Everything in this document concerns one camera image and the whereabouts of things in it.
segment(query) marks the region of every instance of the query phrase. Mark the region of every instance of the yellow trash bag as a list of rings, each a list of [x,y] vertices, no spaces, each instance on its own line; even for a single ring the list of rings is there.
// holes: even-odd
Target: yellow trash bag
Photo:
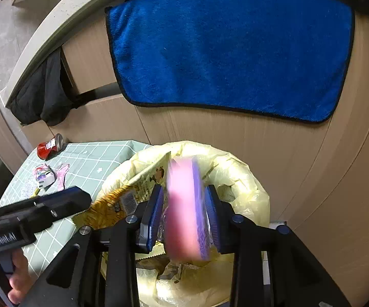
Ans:
[[[235,213],[257,225],[268,226],[270,198],[248,165],[228,152],[192,141],[166,143],[138,152],[107,177],[96,202],[126,186],[135,190],[136,202],[148,200],[155,183],[165,187],[167,164],[175,157],[195,158],[204,185],[213,184],[219,198],[229,202]],[[77,227],[86,225],[87,215],[77,215],[74,222]],[[170,272],[173,275],[167,277],[158,276],[156,269],[137,269],[139,299],[150,307],[210,307],[227,301],[233,255],[220,255],[213,250],[211,256],[209,262],[170,262],[165,272],[173,269]]]

